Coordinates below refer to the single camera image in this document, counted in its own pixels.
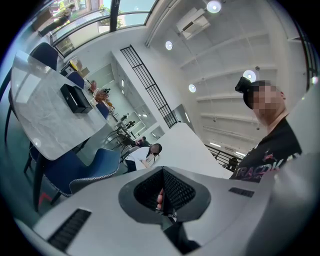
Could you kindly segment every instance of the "black t-shirt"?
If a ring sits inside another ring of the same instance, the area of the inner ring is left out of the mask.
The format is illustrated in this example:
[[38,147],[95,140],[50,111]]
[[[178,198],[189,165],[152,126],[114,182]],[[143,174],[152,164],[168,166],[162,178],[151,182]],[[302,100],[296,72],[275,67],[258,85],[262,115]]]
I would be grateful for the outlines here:
[[256,148],[249,151],[230,179],[260,182],[265,173],[278,171],[285,162],[301,153],[297,138],[284,117]]

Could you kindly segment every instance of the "black metal railing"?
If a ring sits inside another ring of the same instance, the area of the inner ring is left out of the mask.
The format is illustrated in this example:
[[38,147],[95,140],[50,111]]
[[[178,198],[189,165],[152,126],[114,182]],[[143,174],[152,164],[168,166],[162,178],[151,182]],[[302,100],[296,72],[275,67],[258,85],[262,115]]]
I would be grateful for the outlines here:
[[214,148],[209,145],[205,145],[207,149],[210,151],[210,153],[214,156],[216,161],[222,165],[222,167],[226,168],[227,170],[234,172],[239,163],[242,161],[240,157],[237,157],[235,155],[223,152],[217,148]]
[[150,95],[166,124],[169,126],[169,128],[174,126],[177,123],[175,115],[171,111],[156,81],[150,74],[149,70],[147,69],[146,65],[141,60],[135,49],[130,44],[130,46],[123,48],[120,51],[123,53],[131,68],[134,70],[144,88]]
[[309,37],[303,31],[303,29],[299,26],[299,24],[294,21],[296,29],[299,34],[299,40],[301,40],[302,48],[305,57],[305,66],[306,66],[306,91],[310,88],[310,81],[312,81],[313,77],[319,76],[320,71],[320,60],[319,55],[313,44],[310,42]]

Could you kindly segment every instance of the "ceiling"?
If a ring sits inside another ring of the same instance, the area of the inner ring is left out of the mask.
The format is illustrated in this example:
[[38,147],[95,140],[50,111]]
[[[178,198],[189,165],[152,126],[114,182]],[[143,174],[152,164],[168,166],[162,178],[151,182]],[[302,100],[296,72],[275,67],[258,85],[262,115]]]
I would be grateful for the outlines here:
[[[206,4],[204,1],[178,1],[162,20],[150,46],[175,63],[183,71],[188,83],[196,86],[192,99],[196,101],[194,111],[201,120],[202,131],[198,136],[202,141],[221,145],[221,150],[227,146],[246,153],[267,133],[244,104],[242,95],[235,92],[240,77],[245,70],[252,70],[257,80],[270,80],[273,84],[279,82],[283,70],[287,70],[285,65],[290,64],[291,60],[287,59],[288,63],[283,64],[277,56],[281,50],[277,49],[278,45],[279,48],[284,47],[289,56],[294,53],[295,59],[291,62],[297,65],[290,68],[290,71],[293,70],[294,80],[300,84],[276,85],[285,94],[292,96],[290,106],[293,106],[305,90],[305,60],[301,44],[290,43],[287,38],[278,42],[280,39],[275,36],[276,33],[285,37],[285,29],[281,19],[278,22],[279,28],[270,29],[268,26],[268,22],[271,22],[268,19],[273,14],[270,12],[272,8],[265,3],[267,1],[262,3],[265,9],[256,4],[262,0],[224,2],[219,13],[204,14],[210,26],[186,40],[179,33],[177,22],[192,8],[204,9]],[[165,48],[166,41],[173,43],[172,50]]]

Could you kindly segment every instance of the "hand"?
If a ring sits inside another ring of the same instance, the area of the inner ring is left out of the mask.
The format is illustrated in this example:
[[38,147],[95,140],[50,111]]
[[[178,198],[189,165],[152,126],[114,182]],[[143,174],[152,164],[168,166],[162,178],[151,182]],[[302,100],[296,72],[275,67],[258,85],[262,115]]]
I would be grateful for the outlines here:
[[163,202],[163,200],[164,200],[163,194],[164,194],[164,189],[162,188],[161,191],[160,191],[160,193],[159,193],[159,195],[158,195],[158,198],[157,198],[157,200],[156,200],[156,202],[158,203],[156,207],[159,208],[159,209],[161,209],[161,207],[162,207],[162,202]]

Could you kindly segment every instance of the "table leg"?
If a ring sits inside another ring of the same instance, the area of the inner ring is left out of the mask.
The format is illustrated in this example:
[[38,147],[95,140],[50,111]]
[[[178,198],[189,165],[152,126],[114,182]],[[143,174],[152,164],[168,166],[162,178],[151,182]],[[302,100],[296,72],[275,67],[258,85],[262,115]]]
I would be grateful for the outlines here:
[[45,173],[46,162],[47,162],[47,159],[42,154],[39,153],[39,156],[36,160],[34,180],[33,180],[33,206],[36,212],[38,212],[39,210],[41,182],[42,182],[42,177]]

